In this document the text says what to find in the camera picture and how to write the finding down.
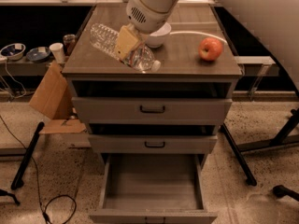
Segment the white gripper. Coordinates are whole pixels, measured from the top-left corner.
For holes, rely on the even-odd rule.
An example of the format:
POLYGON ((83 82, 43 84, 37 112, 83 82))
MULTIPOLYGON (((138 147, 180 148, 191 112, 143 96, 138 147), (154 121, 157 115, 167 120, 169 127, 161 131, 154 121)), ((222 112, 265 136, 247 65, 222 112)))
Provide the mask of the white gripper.
POLYGON ((159 30, 174 4, 175 0, 129 0, 126 13, 132 25, 123 25, 120 29, 114 48, 117 57, 124 60, 139 46, 139 32, 151 34, 159 30))

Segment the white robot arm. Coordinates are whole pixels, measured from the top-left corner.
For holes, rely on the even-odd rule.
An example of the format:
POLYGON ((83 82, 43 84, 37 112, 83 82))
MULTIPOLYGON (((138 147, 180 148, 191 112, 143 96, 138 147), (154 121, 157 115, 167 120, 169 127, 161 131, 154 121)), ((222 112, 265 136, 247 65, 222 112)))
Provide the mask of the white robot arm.
MULTIPOLYGON (((275 56, 299 89, 299 0, 216 0, 275 56)), ((121 60, 159 30, 178 0, 129 0, 115 53, 121 60)))

